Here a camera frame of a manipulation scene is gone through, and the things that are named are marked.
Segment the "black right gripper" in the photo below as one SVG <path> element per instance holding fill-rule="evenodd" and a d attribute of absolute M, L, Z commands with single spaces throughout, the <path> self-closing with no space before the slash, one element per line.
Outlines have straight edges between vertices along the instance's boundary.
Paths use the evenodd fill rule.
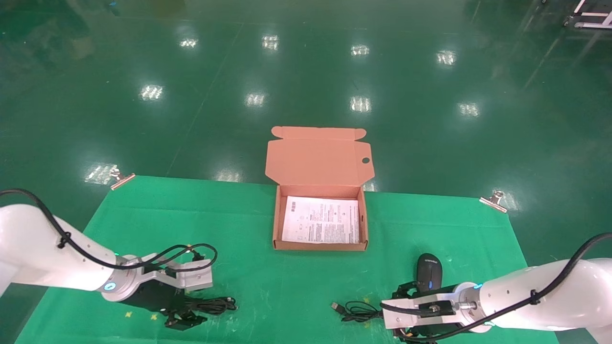
<path fill-rule="evenodd" d="M 436 343 L 436 337 L 465 327 L 462 311 L 456 309 L 461 287 L 456 284 L 437 290 L 419 292 L 419 283 L 411 281 L 398 286 L 392 299 L 417 299 L 419 324 L 417 329 L 397 328 L 395 338 L 402 343 Z"/>

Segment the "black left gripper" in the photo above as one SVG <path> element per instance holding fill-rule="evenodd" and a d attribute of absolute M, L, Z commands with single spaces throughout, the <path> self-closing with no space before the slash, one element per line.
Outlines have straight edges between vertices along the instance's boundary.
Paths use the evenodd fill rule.
<path fill-rule="evenodd" d="M 161 281 L 146 281 L 136 287 L 122 303 L 151 312 L 169 313 L 164 326 L 172 330 L 188 330 L 200 325 L 201 309 L 207 300 L 185 298 L 185 291 Z"/>

